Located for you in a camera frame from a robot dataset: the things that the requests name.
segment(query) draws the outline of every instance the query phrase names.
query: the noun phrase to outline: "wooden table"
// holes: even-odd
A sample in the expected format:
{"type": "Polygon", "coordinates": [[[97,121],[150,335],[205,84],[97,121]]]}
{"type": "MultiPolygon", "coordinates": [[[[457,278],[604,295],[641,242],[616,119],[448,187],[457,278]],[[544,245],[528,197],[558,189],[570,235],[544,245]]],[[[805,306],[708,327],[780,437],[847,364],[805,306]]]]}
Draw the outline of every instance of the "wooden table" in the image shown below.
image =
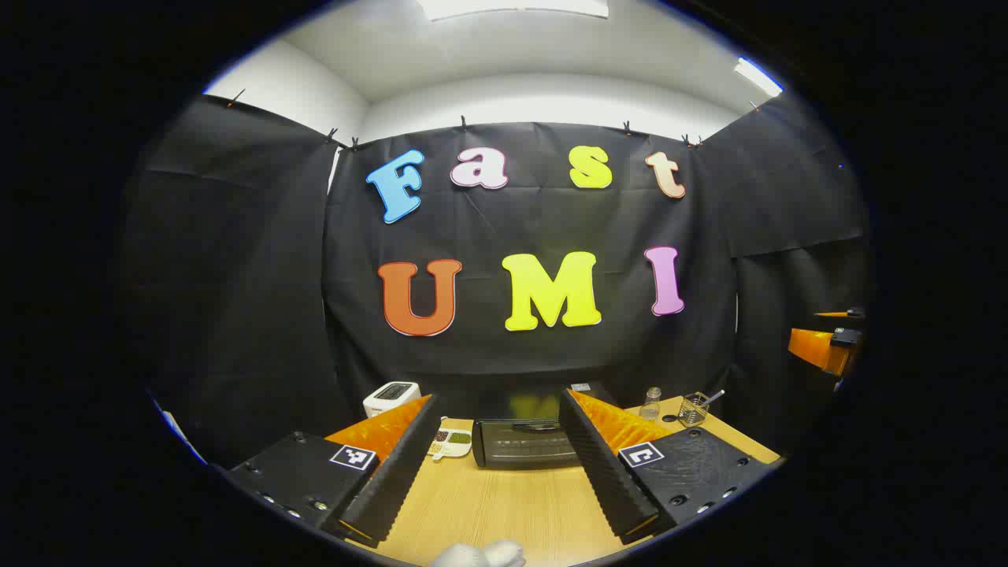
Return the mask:
{"type": "MultiPolygon", "coordinates": [[[[677,414],[681,396],[661,401],[661,416],[677,414]]],[[[637,414],[638,408],[628,412],[637,414]]],[[[678,422],[657,422],[670,433],[678,422]]],[[[715,416],[705,429],[753,458],[779,458],[715,416]]],[[[446,419],[442,427],[472,431],[473,420],[446,419]]],[[[455,543],[483,548],[513,540],[524,548],[527,567],[566,567],[650,539],[623,545],[606,522],[581,466],[540,470],[490,470],[476,466],[473,452],[439,462],[426,458],[399,511],[381,555],[426,567],[455,543]]]]}

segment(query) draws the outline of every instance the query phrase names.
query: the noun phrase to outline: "yellow letter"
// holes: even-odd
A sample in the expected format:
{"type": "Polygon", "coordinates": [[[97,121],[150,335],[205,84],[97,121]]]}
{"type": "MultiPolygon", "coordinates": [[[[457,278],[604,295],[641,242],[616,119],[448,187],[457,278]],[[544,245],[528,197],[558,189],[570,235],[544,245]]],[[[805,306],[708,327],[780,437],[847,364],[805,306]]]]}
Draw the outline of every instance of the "yellow letter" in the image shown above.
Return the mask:
{"type": "Polygon", "coordinates": [[[574,169],[571,181],[584,189],[603,189],[613,183],[613,173],[606,166],[609,155],[606,150],[594,145],[579,145],[568,155],[574,169]]]}
{"type": "Polygon", "coordinates": [[[595,254],[571,252],[560,262],[556,279],[550,279],[532,254],[511,254],[501,260],[511,272],[511,317],[504,322],[508,331],[531,331],[539,324],[532,316],[532,302],[547,327],[552,327],[566,300],[563,324],[568,327],[598,325],[602,314],[595,309],[592,266],[595,254]]]}

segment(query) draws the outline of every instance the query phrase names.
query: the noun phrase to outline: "black curtain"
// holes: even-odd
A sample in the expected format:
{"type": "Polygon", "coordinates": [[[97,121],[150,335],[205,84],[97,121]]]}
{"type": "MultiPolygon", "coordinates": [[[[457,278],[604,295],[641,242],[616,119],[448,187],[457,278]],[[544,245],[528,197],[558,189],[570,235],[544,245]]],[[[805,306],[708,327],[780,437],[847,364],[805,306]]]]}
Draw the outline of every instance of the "black curtain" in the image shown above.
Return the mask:
{"type": "Polygon", "coordinates": [[[350,423],[321,295],[336,144],[211,96],[151,151],[128,204],[120,319],[146,383],[223,466],[350,423]]]}
{"type": "Polygon", "coordinates": [[[362,400],[390,380],[412,380],[445,394],[452,415],[488,415],[516,389],[601,381],[622,405],[643,402],[650,385],[675,395],[725,386],[732,358],[735,276],[718,217],[723,195],[695,164],[681,140],[626,135],[619,129],[514,123],[443,128],[395,136],[341,154],[329,198],[325,244],[326,301],[337,325],[341,379],[362,400]],[[612,184],[579,189],[568,153],[578,145],[608,153],[612,184]],[[507,186],[463,188],[449,178],[463,149],[489,146],[506,157],[507,186]],[[420,206],[385,224],[384,205],[365,178],[409,149],[424,154],[420,206]],[[685,197],[658,189],[645,157],[664,151],[679,164],[685,197]],[[678,251],[675,274],[682,312],[655,317],[653,246],[678,251]],[[511,276],[501,260],[534,254],[554,276],[573,251],[595,254],[592,272],[602,322],[590,327],[510,332],[511,276]],[[456,317],[433,337],[404,336],[383,315],[377,270],[416,264],[413,311],[433,309],[427,262],[454,258],[456,317]]]}
{"type": "Polygon", "coordinates": [[[725,387],[714,411],[789,453],[830,403],[827,383],[787,352],[792,327],[812,313],[863,306],[868,294],[866,214],[853,165],[814,114],[784,94],[705,140],[570,124],[444,128],[376,140],[341,159],[327,213],[325,288],[341,378],[356,400],[407,379],[454,394],[453,415],[488,416],[493,398],[526,384],[602,381],[624,406],[650,385],[665,395],[725,387]],[[458,153],[490,146],[507,156],[500,190],[449,180],[458,153]],[[614,181],[578,189],[568,151],[598,145],[614,181]],[[393,224],[367,175],[419,149],[418,209],[393,224]],[[643,159],[679,164],[681,200],[660,193],[643,159]],[[643,251],[673,246],[685,309],[650,313],[654,278],[643,251]],[[512,253],[533,253],[550,273],[574,250],[594,253],[603,321],[595,327],[508,332],[512,253]],[[433,308],[428,261],[455,258],[457,312],[435,337],[406,337],[382,315],[378,267],[417,265],[414,312],[433,308]],[[738,332],[735,333],[738,295],[738,332]]]}
{"type": "Polygon", "coordinates": [[[784,93],[699,148],[725,192],[720,211],[738,280],[739,322],[721,412],[790,454],[834,394],[835,381],[787,350],[814,313],[865,307],[872,291],[867,210],[843,144],[784,93]]]}

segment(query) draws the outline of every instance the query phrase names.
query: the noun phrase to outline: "orange letter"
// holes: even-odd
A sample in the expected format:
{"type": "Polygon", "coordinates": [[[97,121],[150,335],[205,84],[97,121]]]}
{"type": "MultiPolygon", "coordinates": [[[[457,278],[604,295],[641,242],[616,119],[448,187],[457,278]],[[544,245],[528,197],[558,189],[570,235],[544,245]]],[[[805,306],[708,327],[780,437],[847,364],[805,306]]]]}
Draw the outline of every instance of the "orange letter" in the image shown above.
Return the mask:
{"type": "Polygon", "coordinates": [[[434,312],[429,317],[413,315],[409,281],[416,273],[412,262],[389,262],[378,268],[385,282],[385,321],[389,327],[411,337],[432,337],[444,333],[455,321],[455,274],[462,271],[459,260],[434,260],[427,264],[434,276],[434,312]]]}

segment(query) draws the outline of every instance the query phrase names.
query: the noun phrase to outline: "letter m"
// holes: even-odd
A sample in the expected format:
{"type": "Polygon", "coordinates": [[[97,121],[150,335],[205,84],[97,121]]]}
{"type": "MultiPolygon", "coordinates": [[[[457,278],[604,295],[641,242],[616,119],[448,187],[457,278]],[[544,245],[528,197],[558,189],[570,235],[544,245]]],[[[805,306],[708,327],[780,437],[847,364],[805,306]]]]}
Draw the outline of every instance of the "letter m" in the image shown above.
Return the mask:
{"type": "Polygon", "coordinates": [[[512,254],[501,264],[511,272],[511,317],[504,322],[508,331],[531,331],[538,326],[532,303],[547,327],[556,324],[564,301],[568,309],[563,324],[568,327],[598,325],[602,321],[592,290],[595,254],[571,252],[563,257],[555,279],[549,278],[532,254],[512,254]]]}

